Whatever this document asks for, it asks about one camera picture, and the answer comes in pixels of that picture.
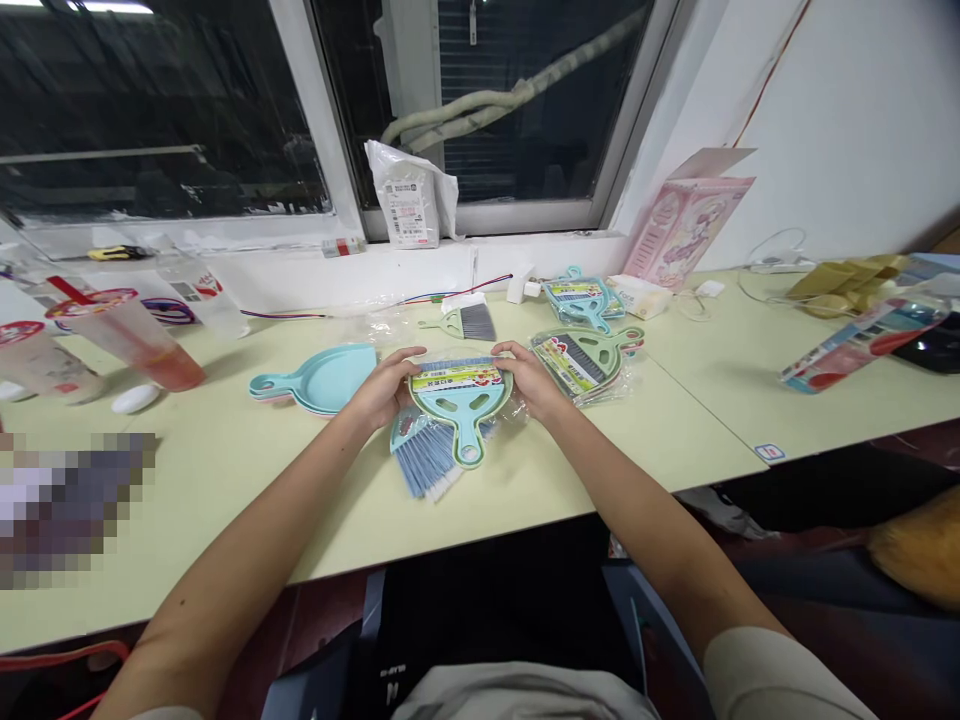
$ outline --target white sleeve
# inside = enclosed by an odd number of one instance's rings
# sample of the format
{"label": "white sleeve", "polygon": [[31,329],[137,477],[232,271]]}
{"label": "white sleeve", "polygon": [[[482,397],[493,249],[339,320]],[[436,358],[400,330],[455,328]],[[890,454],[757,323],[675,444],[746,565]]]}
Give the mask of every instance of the white sleeve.
{"label": "white sleeve", "polygon": [[773,630],[720,633],[703,674],[718,720],[877,720],[812,652]]}
{"label": "white sleeve", "polygon": [[130,720],[203,720],[200,713],[185,707],[154,708]]}

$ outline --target light green desk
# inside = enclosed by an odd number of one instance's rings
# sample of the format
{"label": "light green desk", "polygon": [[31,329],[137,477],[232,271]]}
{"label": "light green desk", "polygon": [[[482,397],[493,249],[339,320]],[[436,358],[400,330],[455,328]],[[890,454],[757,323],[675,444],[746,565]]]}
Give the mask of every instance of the light green desk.
{"label": "light green desk", "polygon": [[[501,338],[525,342],[556,326],[545,302],[491,304]],[[436,313],[419,306],[411,324]],[[208,381],[163,398],[128,418],[109,410],[112,394],[63,408],[29,400],[0,409],[12,432],[36,433],[56,446],[66,433],[152,432],[160,438],[156,471],[130,505],[118,537],[92,558],[90,571],[59,573],[55,587],[0,591],[0,652],[95,632],[153,615],[190,563],[323,427],[296,406],[262,406],[246,394],[263,372],[295,370],[307,357],[342,342],[344,323],[274,322],[251,336],[217,343],[199,328],[179,337],[207,369]],[[648,325],[648,346],[662,342]],[[410,332],[431,349],[459,344],[440,331]],[[81,338],[66,343],[97,369],[116,366]],[[489,351],[490,343],[470,343]],[[670,491],[760,472],[766,465],[680,384],[646,359],[631,398],[587,410],[591,419]],[[121,385],[134,381],[120,373]],[[318,528],[292,580],[377,565],[590,512],[582,485],[543,428],[505,428],[484,465],[466,474],[437,505],[409,497],[388,451],[388,434],[362,451],[342,497]]]}
{"label": "light green desk", "polygon": [[[758,297],[782,295],[798,275],[744,273]],[[960,417],[960,376],[880,358],[819,395],[782,385],[778,373],[846,320],[819,320],[786,305],[751,300],[737,273],[697,274],[726,284],[707,300],[712,319],[693,322],[672,307],[644,325],[650,357],[750,448],[772,444],[803,457]]]}

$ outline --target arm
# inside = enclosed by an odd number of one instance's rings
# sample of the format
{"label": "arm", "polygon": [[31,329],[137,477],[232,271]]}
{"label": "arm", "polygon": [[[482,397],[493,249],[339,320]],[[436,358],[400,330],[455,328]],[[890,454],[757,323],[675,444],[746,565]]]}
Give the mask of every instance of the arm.
{"label": "arm", "polygon": [[343,476],[371,434],[397,414],[403,379],[419,371],[404,359],[425,351],[407,348],[384,360],[194,562],[147,625],[95,720],[175,705],[212,720],[234,661],[290,579]]}
{"label": "arm", "polygon": [[749,625],[789,636],[700,524],[567,400],[533,353],[514,342],[493,353],[504,350],[516,359],[499,359],[497,366],[514,373],[531,415],[556,440],[700,663],[710,641],[728,628]]}

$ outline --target light blue dustpan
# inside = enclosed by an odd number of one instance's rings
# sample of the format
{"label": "light blue dustpan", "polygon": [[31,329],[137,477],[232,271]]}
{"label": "light blue dustpan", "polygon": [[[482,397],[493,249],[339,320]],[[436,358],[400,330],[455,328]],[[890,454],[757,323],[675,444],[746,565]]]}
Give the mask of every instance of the light blue dustpan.
{"label": "light blue dustpan", "polygon": [[544,288],[547,291],[547,298],[557,308],[558,314],[565,313],[574,318],[584,318],[595,330],[599,330],[604,335],[609,335],[610,325],[603,318],[603,313],[613,302],[613,291],[607,287],[601,278],[582,277],[583,271],[576,265],[567,268],[567,274],[557,278],[557,280],[582,280],[583,282],[596,283],[600,287],[599,295],[575,295],[559,297],[558,293],[550,287],[550,283],[545,283]]}
{"label": "light blue dustpan", "polygon": [[293,396],[304,410],[336,415],[377,366],[373,345],[338,345],[307,360],[295,373],[267,373],[250,381],[250,397],[267,402]]}
{"label": "light blue dustpan", "polygon": [[493,368],[493,358],[445,360],[420,363],[422,372],[408,379],[410,395],[427,415],[454,427],[453,459],[460,467],[472,470],[479,467],[485,456],[480,423],[503,407],[513,392],[513,374],[494,370],[495,378],[470,387],[442,388],[417,392],[418,378],[430,377],[436,371],[467,366]]}

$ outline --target tissue box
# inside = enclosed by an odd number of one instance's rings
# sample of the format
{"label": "tissue box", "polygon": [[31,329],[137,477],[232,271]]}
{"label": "tissue box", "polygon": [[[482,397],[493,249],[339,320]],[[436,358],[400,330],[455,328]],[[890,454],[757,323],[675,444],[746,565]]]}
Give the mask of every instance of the tissue box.
{"label": "tissue box", "polygon": [[656,317],[667,309],[673,299],[670,290],[629,275],[612,275],[607,278],[606,284],[620,298],[624,310],[641,320]]}
{"label": "tissue box", "polygon": [[677,168],[644,216],[623,273],[680,290],[755,180],[718,176],[752,152],[705,148]]}

